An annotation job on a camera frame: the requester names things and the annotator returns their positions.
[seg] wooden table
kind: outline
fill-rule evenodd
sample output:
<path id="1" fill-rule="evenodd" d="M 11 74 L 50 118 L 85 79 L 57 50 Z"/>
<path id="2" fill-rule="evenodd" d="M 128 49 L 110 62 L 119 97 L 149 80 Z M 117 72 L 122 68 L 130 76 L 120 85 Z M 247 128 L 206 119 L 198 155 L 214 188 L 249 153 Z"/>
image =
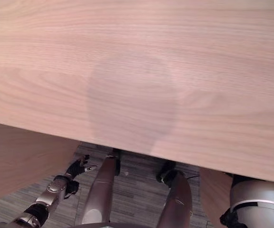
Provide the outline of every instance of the wooden table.
<path id="1" fill-rule="evenodd" d="M 0 0 L 0 124 L 274 181 L 274 0 Z"/>

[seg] black joint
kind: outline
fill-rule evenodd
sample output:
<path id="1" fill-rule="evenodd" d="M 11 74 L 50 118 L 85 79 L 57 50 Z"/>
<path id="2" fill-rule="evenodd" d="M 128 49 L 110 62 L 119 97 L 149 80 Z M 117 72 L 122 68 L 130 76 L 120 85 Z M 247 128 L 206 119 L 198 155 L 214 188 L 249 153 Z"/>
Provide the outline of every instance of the black joint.
<path id="1" fill-rule="evenodd" d="M 46 222 L 49 216 L 48 209 L 43 204 L 40 204 L 40 203 L 32 204 L 24 212 L 36 217 L 41 226 Z"/>
<path id="2" fill-rule="evenodd" d="M 67 184 L 66 194 L 75 195 L 79 190 L 79 182 L 72 180 Z"/>

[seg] cable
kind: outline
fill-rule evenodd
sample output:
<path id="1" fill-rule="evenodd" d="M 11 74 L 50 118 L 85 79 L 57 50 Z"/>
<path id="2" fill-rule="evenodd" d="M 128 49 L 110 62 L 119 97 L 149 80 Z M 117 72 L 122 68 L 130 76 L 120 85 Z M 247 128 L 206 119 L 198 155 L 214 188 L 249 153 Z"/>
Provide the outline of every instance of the cable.
<path id="1" fill-rule="evenodd" d="M 186 179 L 188 180 L 188 179 L 195 178 L 195 177 L 199 177 L 199 175 L 187 177 Z"/>

